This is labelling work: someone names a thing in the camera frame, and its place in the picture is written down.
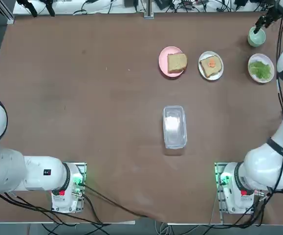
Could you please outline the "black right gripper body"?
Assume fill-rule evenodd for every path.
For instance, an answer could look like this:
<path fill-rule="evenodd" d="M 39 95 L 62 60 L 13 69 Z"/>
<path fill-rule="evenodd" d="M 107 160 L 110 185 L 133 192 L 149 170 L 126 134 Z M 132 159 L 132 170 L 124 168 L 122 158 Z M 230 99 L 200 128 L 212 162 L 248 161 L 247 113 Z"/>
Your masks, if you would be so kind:
<path fill-rule="evenodd" d="M 283 17 L 283 7 L 281 5 L 273 5 L 269 9 L 269 18 L 271 20 L 278 20 Z"/>

